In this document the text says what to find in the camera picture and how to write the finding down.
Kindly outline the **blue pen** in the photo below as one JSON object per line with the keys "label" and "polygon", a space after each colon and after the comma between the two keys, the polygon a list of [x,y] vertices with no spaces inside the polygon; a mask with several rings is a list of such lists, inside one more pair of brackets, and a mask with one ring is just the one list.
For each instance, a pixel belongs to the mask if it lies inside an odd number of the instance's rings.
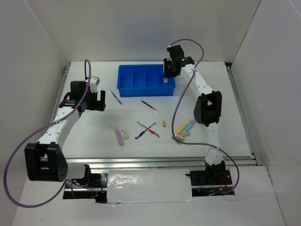
{"label": "blue pen", "polygon": [[116,96],[116,94],[113,92],[113,90],[109,89],[110,93],[114,96],[114,98],[118,101],[118,103],[120,105],[122,105],[122,102],[120,101],[120,99]]}

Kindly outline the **blue pen crossed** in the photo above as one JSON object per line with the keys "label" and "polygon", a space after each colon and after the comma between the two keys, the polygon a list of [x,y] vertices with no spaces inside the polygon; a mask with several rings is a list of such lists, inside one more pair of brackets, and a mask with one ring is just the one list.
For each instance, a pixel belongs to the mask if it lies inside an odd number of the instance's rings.
{"label": "blue pen crossed", "polygon": [[146,131],[150,130],[154,125],[156,125],[156,123],[153,123],[152,125],[150,125],[149,127],[146,127],[144,131],[142,131],[139,135],[137,135],[135,137],[135,139],[139,139]]}

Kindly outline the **red pen crossed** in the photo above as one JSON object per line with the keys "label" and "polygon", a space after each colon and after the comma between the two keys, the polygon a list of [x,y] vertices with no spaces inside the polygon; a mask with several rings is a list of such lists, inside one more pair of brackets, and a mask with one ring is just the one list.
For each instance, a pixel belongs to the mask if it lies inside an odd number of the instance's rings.
{"label": "red pen crossed", "polygon": [[146,131],[149,131],[151,134],[155,135],[156,137],[160,138],[159,134],[156,133],[155,131],[153,131],[151,128],[153,126],[156,125],[156,123],[154,122],[153,124],[151,124],[149,127],[145,126],[144,124],[142,124],[140,121],[137,121],[137,123],[142,126],[143,128],[145,128]]}

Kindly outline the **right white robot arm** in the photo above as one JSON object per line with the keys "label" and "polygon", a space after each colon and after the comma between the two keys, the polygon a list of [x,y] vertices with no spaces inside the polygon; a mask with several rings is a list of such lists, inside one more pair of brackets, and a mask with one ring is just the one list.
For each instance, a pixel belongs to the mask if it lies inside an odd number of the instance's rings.
{"label": "right white robot arm", "polygon": [[220,147],[218,123],[222,113],[222,94],[208,85],[196,69],[196,63],[192,58],[184,56],[180,45],[169,46],[167,51],[170,57],[164,59],[164,77],[182,76],[190,83],[197,98],[193,117],[209,138],[209,150],[205,157],[205,179],[209,184],[215,185],[226,171],[224,158],[218,150]]}

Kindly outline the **yellow highlighter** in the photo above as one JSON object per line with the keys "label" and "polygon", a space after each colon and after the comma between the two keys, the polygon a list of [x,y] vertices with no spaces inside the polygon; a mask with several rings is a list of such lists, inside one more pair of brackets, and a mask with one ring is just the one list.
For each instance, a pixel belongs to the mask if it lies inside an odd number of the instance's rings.
{"label": "yellow highlighter", "polygon": [[185,128],[190,124],[191,120],[187,119],[185,122],[183,122],[177,129],[176,129],[176,133],[180,134],[182,133]]}

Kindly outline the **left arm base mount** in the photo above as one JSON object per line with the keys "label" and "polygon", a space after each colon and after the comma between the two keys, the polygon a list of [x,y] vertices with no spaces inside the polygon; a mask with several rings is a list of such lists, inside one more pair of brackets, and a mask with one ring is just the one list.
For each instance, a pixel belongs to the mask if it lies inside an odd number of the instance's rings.
{"label": "left arm base mount", "polygon": [[96,203],[107,203],[108,173],[93,173],[87,179],[73,179],[66,182],[63,199],[92,199]]}

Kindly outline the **blue highlighter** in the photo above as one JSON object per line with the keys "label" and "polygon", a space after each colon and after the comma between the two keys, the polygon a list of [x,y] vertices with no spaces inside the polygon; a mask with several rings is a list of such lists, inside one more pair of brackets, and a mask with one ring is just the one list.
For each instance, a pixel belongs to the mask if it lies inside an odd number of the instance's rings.
{"label": "blue highlighter", "polygon": [[185,131],[189,132],[193,127],[194,125],[196,124],[196,121],[193,119],[189,122],[189,124],[185,127]]}

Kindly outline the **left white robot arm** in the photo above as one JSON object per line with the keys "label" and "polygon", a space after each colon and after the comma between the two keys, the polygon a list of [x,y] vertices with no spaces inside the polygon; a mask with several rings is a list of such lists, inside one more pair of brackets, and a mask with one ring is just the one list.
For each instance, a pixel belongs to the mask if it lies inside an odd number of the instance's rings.
{"label": "left white robot arm", "polygon": [[93,182],[90,167],[86,164],[68,163],[64,143],[75,123],[85,111],[105,110],[105,91],[97,91],[100,80],[92,77],[86,81],[72,81],[70,92],[61,101],[54,124],[36,143],[25,146],[27,175],[30,181],[76,180],[83,188]]}

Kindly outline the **purple highlighter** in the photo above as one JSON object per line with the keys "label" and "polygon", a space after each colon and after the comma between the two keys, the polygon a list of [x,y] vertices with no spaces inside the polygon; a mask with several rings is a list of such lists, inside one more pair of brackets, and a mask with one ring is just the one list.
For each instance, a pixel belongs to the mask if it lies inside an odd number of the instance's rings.
{"label": "purple highlighter", "polygon": [[115,131],[115,135],[116,135],[116,137],[117,137],[118,144],[119,144],[120,146],[123,146],[123,145],[124,145],[124,141],[123,141],[123,138],[122,138],[122,136],[121,136],[121,133],[120,133],[119,128],[118,128],[118,127],[115,127],[115,128],[114,128],[114,131]]}

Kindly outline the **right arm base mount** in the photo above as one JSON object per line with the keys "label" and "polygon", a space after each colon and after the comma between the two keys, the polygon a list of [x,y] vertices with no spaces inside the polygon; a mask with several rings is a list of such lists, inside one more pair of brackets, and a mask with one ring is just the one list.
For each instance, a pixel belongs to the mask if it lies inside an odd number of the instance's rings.
{"label": "right arm base mount", "polygon": [[193,197],[234,195],[230,171],[209,177],[205,170],[190,171],[185,174],[190,179]]}

